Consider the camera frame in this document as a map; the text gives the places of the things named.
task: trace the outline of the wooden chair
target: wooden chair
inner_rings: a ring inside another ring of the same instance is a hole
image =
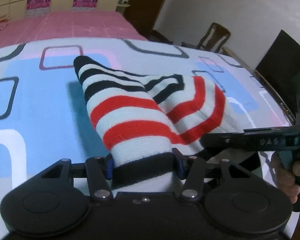
[[[206,45],[203,45],[203,42],[208,38],[212,29],[214,29],[214,33],[213,33],[212,37],[210,38],[210,40],[208,40]],[[218,53],[220,51],[221,47],[230,38],[230,36],[231,36],[230,31],[228,31],[225,27],[223,27],[222,25],[220,25],[218,23],[212,23],[210,25],[206,35],[203,36],[203,38],[199,41],[198,45],[192,45],[192,44],[189,44],[186,42],[182,42],[181,46],[186,47],[186,48],[191,48],[191,49],[202,49],[202,50],[211,51],[212,48],[217,44],[217,42],[225,37],[225,39],[219,44],[217,49],[214,51],[214,52]]]

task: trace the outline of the white wall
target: white wall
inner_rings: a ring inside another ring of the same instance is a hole
[[[280,30],[300,44],[300,0],[167,0],[155,30],[175,44],[197,44],[212,22],[232,34],[226,46],[257,67]]]

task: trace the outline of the hand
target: hand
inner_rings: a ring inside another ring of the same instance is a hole
[[[277,187],[290,198],[292,204],[297,202],[300,186],[295,184],[295,175],[300,176],[300,161],[294,163],[292,172],[284,168],[279,155],[274,153],[271,157],[270,168],[274,169],[277,175],[275,182]]]

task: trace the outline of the bed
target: bed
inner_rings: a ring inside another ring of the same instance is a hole
[[[202,75],[223,91],[244,129],[289,125],[269,93],[233,58],[146,41],[118,13],[51,13],[3,24],[0,201],[11,189],[62,158],[80,163],[108,154],[90,125],[73,69],[79,55],[138,74]],[[260,155],[260,160],[263,179],[274,185],[271,154]],[[86,181],[74,183],[86,193]],[[293,213],[285,229],[289,237],[298,216]],[[0,217],[0,239],[6,233]]]
[[[30,41],[71,37],[146,40],[118,12],[54,12],[0,23],[0,48]]]

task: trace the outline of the pink blanket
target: pink blanket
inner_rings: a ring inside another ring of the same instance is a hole
[[[54,12],[0,24],[0,48],[23,42],[71,37],[146,40],[118,12]]]

